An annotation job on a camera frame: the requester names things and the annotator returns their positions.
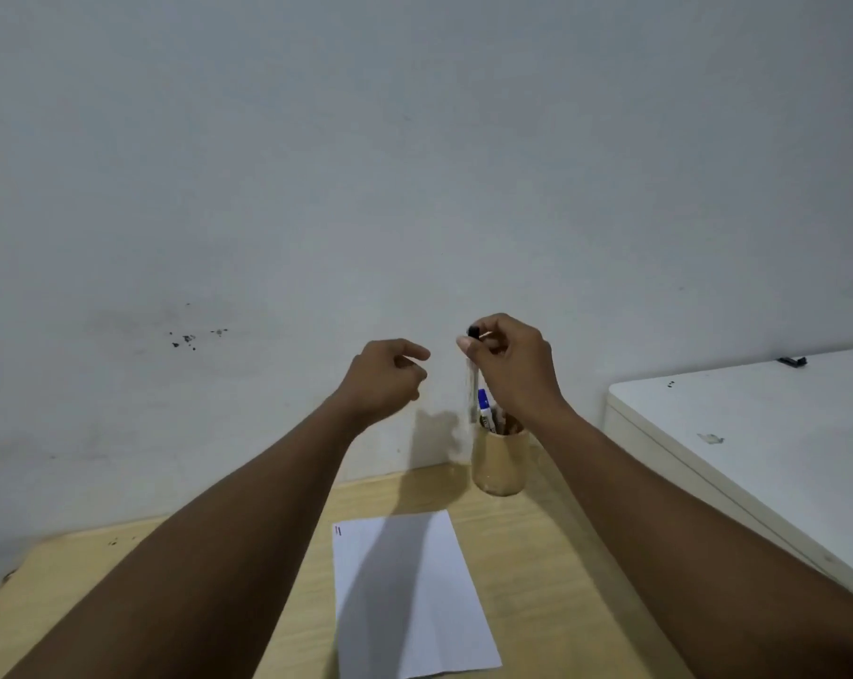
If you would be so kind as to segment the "person's left forearm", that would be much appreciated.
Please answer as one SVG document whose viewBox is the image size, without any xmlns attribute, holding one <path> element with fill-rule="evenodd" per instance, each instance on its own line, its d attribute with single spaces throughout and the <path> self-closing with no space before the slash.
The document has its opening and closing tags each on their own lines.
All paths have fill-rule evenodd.
<svg viewBox="0 0 853 679">
<path fill-rule="evenodd" d="M 161 523 L 4 679 L 251 679 L 338 469 L 376 419 L 334 394 Z"/>
</svg>

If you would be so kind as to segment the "person's right hand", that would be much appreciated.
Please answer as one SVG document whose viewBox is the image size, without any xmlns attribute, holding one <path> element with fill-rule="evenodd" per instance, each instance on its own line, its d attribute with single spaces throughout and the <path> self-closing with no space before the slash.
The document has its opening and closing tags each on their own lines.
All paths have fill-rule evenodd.
<svg viewBox="0 0 853 679">
<path fill-rule="evenodd" d="M 496 338 L 490 363 L 479 372 L 492 397 L 535 435 L 558 421 L 570 406 L 558 385 L 552 348 L 541 332 L 508 314 L 478 319 L 480 338 Z"/>
</svg>

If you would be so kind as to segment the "person's left hand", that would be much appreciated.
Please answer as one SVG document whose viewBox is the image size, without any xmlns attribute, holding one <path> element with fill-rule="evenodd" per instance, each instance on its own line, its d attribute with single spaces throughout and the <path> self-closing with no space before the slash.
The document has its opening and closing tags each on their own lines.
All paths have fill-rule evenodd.
<svg viewBox="0 0 853 679">
<path fill-rule="evenodd" d="M 420 398 L 427 377 L 422 364 L 430 356 L 426 347 L 407 339 L 370 341 L 353 358 L 330 405 L 361 433 Z"/>
</svg>

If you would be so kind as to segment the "wooden pen holder cup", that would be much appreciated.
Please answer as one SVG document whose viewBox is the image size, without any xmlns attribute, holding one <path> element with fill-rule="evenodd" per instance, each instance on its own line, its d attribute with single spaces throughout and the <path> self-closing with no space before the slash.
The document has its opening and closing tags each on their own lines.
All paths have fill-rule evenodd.
<svg viewBox="0 0 853 679">
<path fill-rule="evenodd" d="M 474 429 L 471 455 L 473 484 L 488 495 L 510 497 L 524 490 L 530 471 L 530 434 L 491 433 Z"/>
</svg>

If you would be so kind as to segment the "person's right forearm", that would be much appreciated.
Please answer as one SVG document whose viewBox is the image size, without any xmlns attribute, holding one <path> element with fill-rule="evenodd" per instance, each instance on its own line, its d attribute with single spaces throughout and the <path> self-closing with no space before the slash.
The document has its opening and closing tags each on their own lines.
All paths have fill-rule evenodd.
<svg viewBox="0 0 853 679">
<path fill-rule="evenodd" d="M 514 410 L 697 679 L 853 679 L 853 594 L 664 479 L 561 399 Z"/>
</svg>

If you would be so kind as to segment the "white marker with black cap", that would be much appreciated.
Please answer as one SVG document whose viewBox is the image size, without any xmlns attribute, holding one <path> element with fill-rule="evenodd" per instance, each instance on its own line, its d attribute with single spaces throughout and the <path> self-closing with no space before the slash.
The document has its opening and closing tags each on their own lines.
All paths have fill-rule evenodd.
<svg viewBox="0 0 853 679">
<path fill-rule="evenodd" d="M 464 348 L 464 353 L 467 358 L 467 367 L 468 367 L 468 375 L 467 375 L 467 413 L 469 423 L 471 425 L 480 425 L 480 405 L 479 405 L 479 390 L 480 390 L 480 382 L 479 382 L 479 368 L 477 364 L 475 364 L 470 356 L 467 354 L 467 348 Z"/>
</svg>

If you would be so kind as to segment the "white paper sheet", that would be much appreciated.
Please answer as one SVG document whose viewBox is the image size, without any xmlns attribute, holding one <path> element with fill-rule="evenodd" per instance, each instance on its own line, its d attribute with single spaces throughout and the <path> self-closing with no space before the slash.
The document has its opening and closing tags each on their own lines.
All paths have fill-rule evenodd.
<svg viewBox="0 0 853 679">
<path fill-rule="evenodd" d="M 447 511 L 336 522 L 331 546 L 338 679 L 502 666 Z"/>
</svg>

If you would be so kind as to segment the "white cabinet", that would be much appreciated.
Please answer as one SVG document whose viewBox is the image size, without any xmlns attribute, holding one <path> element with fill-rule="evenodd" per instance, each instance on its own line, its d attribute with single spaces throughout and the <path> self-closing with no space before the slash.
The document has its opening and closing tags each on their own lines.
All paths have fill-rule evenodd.
<svg viewBox="0 0 853 679">
<path fill-rule="evenodd" d="M 604 432 L 853 593 L 853 349 L 806 358 L 614 384 Z"/>
</svg>

